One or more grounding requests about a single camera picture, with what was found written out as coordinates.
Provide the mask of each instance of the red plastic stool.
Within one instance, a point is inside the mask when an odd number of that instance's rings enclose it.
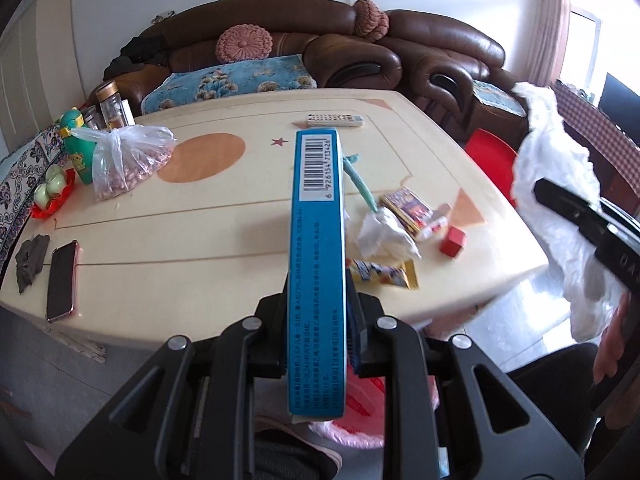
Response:
[[[485,130],[476,130],[465,146],[465,152],[495,184],[512,206],[513,161],[517,153],[502,139]]]

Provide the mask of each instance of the red plate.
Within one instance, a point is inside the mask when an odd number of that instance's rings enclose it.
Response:
[[[69,195],[74,190],[74,183],[76,182],[76,170],[66,170],[66,186],[62,190],[62,194],[58,198],[54,198],[49,202],[49,207],[46,209],[40,209],[37,204],[31,205],[31,216],[34,218],[48,218],[55,213]]]

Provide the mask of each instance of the clear plastic bag of peanuts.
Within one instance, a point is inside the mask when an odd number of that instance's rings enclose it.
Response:
[[[92,177],[98,200],[131,191],[148,179],[169,161],[177,144],[164,126],[134,124],[110,132],[73,128],[71,134],[96,142]]]

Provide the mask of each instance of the remote control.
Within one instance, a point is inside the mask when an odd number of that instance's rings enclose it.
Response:
[[[361,115],[351,114],[309,114],[306,117],[307,126],[350,126],[357,127],[364,124]]]

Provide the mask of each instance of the black monitor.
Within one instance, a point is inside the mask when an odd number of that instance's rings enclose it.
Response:
[[[607,74],[598,108],[640,146],[640,96]]]

